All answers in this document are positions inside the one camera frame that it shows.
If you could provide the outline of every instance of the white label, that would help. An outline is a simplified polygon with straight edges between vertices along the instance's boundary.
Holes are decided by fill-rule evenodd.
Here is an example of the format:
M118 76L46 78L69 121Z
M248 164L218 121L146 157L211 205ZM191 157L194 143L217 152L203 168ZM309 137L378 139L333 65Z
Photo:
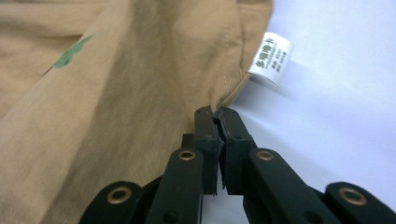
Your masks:
M278 84L291 54L289 40L274 33L265 33L249 73Z

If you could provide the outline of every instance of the tan fabric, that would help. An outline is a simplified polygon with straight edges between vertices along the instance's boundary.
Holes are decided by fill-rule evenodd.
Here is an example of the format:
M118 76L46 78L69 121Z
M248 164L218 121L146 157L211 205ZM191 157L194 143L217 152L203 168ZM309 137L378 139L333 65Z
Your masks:
M0 222L76 223L104 186L161 175L193 112L246 83L271 11L270 0L1 5Z

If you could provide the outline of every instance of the white table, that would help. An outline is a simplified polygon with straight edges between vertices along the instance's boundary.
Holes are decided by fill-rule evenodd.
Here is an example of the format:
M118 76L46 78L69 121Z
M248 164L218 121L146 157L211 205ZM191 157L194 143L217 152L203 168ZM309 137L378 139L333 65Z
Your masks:
M396 211L396 1L276 1L294 46L283 79L252 78L232 108L309 186L346 181ZM248 223L242 198L204 197L203 223Z

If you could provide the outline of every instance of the fabric fold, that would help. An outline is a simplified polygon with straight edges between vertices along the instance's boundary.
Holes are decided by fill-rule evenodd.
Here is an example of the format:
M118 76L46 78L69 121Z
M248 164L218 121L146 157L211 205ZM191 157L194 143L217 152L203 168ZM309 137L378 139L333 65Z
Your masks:
M108 3L0 120L0 215L77 223L104 186L160 176L193 132L194 111L228 105L247 82L271 9L267 0Z

